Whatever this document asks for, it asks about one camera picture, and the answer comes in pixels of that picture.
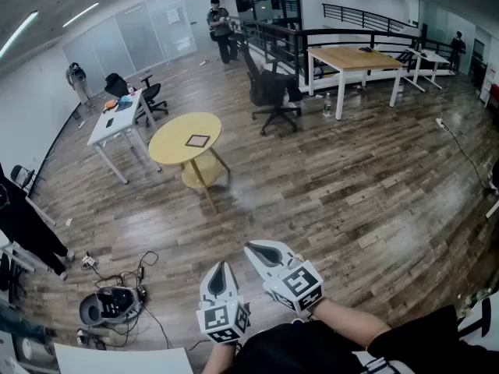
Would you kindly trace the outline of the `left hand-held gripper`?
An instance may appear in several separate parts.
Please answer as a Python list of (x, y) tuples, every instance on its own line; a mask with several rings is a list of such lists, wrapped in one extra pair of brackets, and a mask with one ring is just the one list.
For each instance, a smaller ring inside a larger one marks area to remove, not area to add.
[(239, 340), (250, 326), (250, 311), (243, 296), (236, 296), (239, 286), (229, 263), (216, 263), (200, 284), (200, 308), (196, 317), (202, 334), (216, 344)]

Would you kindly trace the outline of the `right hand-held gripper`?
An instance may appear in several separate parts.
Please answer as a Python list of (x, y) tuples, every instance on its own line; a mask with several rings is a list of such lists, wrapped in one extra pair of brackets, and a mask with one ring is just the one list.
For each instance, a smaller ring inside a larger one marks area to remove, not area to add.
[(264, 290), (298, 315), (310, 312), (324, 297), (324, 281), (313, 264), (295, 256), (285, 243), (253, 240), (244, 252), (265, 281)]

